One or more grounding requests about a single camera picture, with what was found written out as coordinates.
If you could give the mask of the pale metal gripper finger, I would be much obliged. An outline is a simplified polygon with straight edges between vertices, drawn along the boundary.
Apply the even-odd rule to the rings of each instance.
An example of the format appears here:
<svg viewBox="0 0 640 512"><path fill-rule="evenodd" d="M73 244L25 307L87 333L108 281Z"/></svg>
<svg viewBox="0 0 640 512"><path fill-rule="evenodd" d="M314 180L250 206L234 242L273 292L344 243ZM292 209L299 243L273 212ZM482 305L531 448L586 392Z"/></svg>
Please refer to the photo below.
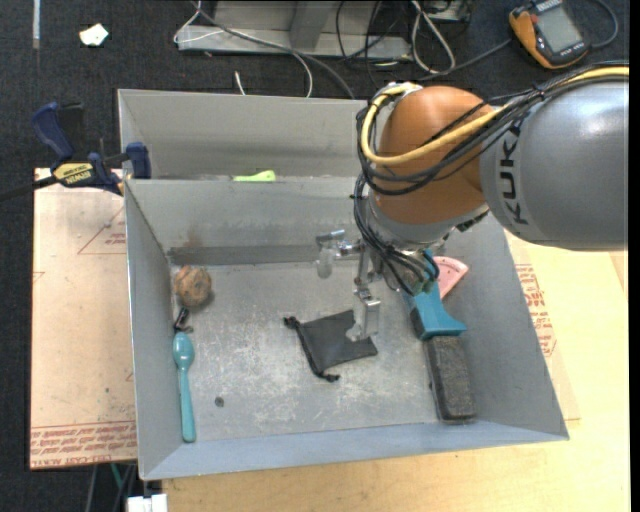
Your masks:
<svg viewBox="0 0 640 512"><path fill-rule="evenodd" d="M361 341L378 332L381 300L368 289L354 292L353 325L347 330L351 341Z"/></svg>
<svg viewBox="0 0 640 512"><path fill-rule="evenodd" d="M339 229L316 237L316 245L319 249L317 261L317 274L321 279L331 276L333 262L343 255L343 242L345 230Z"/></svg>

